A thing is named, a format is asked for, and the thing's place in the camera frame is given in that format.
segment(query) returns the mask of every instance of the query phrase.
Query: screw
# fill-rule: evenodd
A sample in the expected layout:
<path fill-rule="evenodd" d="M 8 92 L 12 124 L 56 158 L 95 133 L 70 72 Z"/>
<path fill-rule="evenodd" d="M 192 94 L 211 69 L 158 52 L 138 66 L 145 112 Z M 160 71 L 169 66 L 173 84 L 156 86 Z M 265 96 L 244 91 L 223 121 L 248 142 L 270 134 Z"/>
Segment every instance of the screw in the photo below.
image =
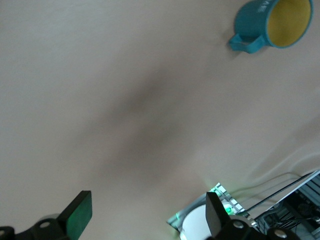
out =
<path fill-rule="evenodd" d="M 287 234 L 284 231 L 280 230 L 280 229 L 274 230 L 274 234 L 277 235 L 279 238 L 282 238 L 282 239 L 287 238 Z"/>
<path fill-rule="evenodd" d="M 48 227 L 49 225 L 50 225 L 50 222 L 45 221 L 45 222 L 43 222 L 43 223 L 40 224 L 40 228 L 43 229 L 43 228 Z"/>
<path fill-rule="evenodd" d="M 315 220 L 316 223 L 320 224 L 320 217 L 315 216 L 315 217 L 313 218 L 313 220 Z"/>
<path fill-rule="evenodd" d="M 237 229 L 243 229 L 245 227 L 240 221 L 234 221 L 233 226 L 235 226 Z"/>

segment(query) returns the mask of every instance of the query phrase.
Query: mug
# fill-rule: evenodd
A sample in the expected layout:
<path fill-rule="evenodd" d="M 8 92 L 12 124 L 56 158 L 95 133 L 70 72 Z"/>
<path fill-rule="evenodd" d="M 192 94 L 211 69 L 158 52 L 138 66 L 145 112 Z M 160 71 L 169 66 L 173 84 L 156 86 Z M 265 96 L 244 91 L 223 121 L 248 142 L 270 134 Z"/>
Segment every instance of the mug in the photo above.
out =
<path fill-rule="evenodd" d="M 304 36 L 312 16 L 312 0 L 250 1 L 235 17 L 235 35 L 229 45 L 249 54 L 263 46 L 288 48 Z"/>

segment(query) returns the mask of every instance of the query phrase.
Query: mug rim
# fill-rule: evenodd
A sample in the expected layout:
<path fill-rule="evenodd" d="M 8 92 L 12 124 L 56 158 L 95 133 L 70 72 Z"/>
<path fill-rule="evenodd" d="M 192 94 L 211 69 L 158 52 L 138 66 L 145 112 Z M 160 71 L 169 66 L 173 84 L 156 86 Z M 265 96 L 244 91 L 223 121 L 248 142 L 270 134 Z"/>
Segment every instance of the mug rim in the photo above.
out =
<path fill-rule="evenodd" d="M 291 43 L 290 45 L 287 45 L 287 46 L 278 46 L 278 45 L 275 45 L 271 39 L 269 38 L 269 34 L 268 34 L 268 22 L 269 22 L 269 17 L 273 11 L 273 9 L 275 8 L 275 6 L 277 5 L 277 3 L 279 1 L 282 1 L 282 0 L 275 0 L 272 5 L 271 5 L 271 8 L 270 10 L 268 11 L 267 13 L 267 16 L 266 16 L 266 21 L 265 21 L 265 25 L 264 25 L 264 29 L 265 29 L 265 36 L 266 36 L 266 39 L 267 39 L 267 42 L 272 46 L 272 47 L 275 47 L 275 48 L 278 48 L 278 49 L 285 49 L 285 48 L 288 48 L 288 47 L 291 47 L 292 45 L 296 44 L 297 42 L 299 42 L 299 40 L 306 34 L 307 30 L 309 29 L 310 25 L 311 25 L 311 22 L 312 22 L 312 19 L 313 19 L 313 16 L 314 16 L 314 3 L 313 3 L 313 0 L 308 0 L 309 3 L 310 3 L 310 17 L 309 17 L 309 22 L 305 28 L 305 30 L 303 31 L 303 33 L 301 34 L 301 36 L 296 40 L 294 41 L 293 43 Z"/>

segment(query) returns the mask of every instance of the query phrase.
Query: beige table surface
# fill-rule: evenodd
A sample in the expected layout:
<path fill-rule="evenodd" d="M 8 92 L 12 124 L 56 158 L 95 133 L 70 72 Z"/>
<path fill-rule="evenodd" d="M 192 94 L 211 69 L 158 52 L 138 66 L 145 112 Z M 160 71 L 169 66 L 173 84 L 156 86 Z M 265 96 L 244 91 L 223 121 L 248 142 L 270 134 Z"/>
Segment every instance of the beige table surface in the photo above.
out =
<path fill-rule="evenodd" d="M 248 208 L 319 169 L 320 2 L 253 55 L 227 46 L 245 2 L 1 0 L 0 226 L 92 190 L 81 240 L 170 240 L 218 182 Z"/>

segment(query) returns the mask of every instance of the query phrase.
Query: mug handle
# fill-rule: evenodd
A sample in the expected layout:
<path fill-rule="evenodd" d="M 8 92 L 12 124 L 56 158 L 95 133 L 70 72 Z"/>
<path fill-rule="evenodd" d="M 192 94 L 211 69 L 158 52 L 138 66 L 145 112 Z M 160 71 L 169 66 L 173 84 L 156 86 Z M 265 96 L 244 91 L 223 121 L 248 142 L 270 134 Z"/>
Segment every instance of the mug handle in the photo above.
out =
<path fill-rule="evenodd" d="M 254 41 L 245 44 L 239 33 L 237 33 L 230 39 L 229 44 L 233 51 L 243 51 L 248 54 L 253 54 L 265 46 L 266 41 L 264 37 L 260 35 Z"/>

